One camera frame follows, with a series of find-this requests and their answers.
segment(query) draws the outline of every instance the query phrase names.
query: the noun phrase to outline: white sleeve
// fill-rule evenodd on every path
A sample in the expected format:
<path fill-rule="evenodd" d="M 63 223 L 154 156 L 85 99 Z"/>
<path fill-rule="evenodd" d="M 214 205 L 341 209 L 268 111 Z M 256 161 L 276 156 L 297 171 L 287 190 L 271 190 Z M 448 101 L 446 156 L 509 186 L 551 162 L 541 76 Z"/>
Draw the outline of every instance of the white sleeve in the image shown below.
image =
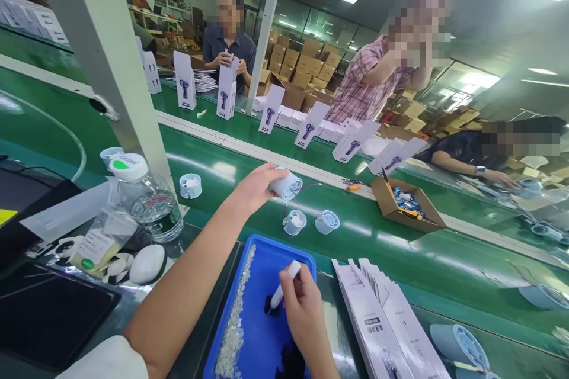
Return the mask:
<path fill-rule="evenodd" d="M 142 356 L 124 336 L 113 336 L 76 361 L 56 379 L 148 379 Z"/>

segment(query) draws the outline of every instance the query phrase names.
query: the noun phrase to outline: dark shirt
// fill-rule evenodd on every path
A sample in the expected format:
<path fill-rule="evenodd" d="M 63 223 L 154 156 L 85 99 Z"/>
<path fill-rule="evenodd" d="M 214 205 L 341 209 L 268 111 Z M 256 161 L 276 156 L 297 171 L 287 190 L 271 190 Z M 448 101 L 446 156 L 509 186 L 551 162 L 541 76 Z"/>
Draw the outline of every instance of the dark shirt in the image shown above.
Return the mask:
<path fill-rule="evenodd" d="M 233 53 L 239 59 L 243 59 L 247 64 L 247 72 L 253 74 L 253 65 L 255 65 L 255 56 L 257 55 L 257 46 L 252 38 L 245 33 L 241 33 L 235 38 L 231 46 L 227 46 L 223 36 L 223 29 L 214 24 L 208 24 L 203 37 L 203 60 L 205 62 L 213 61 L 220 52 Z M 215 75 L 215 81 L 219 81 L 219 67 Z M 245 90 L 245 79 L 243 74 L 237 76 L 237 94 L 242 95 Z"/>
<path fill-rule="evenodd" d="M 417 160 L 431 163 L 436 151 L 444 151 L 451 158 L 473 166 L 486 166 L 488 169 L 503 169 L 506 156 L 484 157 L 482 154 L 482 132 L 479 130 L 463 130 L 444 137 L 430 148 L 415 155 Z"/>

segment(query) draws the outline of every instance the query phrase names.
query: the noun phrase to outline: wristwatch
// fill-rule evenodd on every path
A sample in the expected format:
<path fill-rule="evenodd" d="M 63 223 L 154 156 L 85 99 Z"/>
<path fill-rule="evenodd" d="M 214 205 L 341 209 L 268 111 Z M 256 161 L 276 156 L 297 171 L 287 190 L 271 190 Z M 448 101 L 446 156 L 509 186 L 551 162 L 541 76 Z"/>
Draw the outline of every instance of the wristwatch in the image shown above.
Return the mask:
<path fill-rule="evenodd" d="M 475 166 L 476 167 L 476 176 L 482 176 L 486 171 L 486 167 L 484 166 Z"/>

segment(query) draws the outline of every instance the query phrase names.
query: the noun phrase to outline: yellow label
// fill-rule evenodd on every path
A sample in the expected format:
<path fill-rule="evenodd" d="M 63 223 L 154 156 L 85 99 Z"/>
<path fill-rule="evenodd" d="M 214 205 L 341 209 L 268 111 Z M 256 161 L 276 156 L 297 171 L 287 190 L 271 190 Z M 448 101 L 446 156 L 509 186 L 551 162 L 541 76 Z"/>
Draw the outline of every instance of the yellow label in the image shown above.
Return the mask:
<path fill-rule="evenodd" d="M 0 225 L 8 222 L 12 216 L 15 216 L 18 212 L 15 210 L 4 210 L 0 209 Z"/>

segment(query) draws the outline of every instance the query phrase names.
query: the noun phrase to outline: blue plastic tray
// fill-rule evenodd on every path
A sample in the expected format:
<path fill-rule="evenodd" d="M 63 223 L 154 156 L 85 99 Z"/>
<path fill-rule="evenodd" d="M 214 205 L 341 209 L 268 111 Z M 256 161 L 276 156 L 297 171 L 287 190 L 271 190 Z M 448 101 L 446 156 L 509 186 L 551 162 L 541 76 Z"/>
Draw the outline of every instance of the blue plastic tray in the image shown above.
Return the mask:
<path fill-rule="evenodd" d="M 286 312 L 282 305 L 280 315 L 265 315 L 265 299 L 273 295 L 280 284 L 279 272 L 293 260 L 308 266 L 312 277 L 316 280 L 316 262 L 311 255 L 300 250 L 277 243 L 260 235 L 252 235 L 247 239 L 241 261 L 231 291 L 219 321 L 218 329 L 207 357 L 203 371 L 204 378 L 219 378 L 215 374 L 215 364 L 223 342 L 229 314 L 235 301 L 237 288 L 245 268 L 247 254 L 255 244 L 255 256 L 250 267 L 250 277 L 243 292 L 243 311 L 241 327 L 244 331 L 243 346 L 237 356 L 236 372 L 243 379 L 274 378 L 277 369 L 282 370 L 281 352 L 285 346 L 291 347 L 292 335 L 286 321 Z"/>

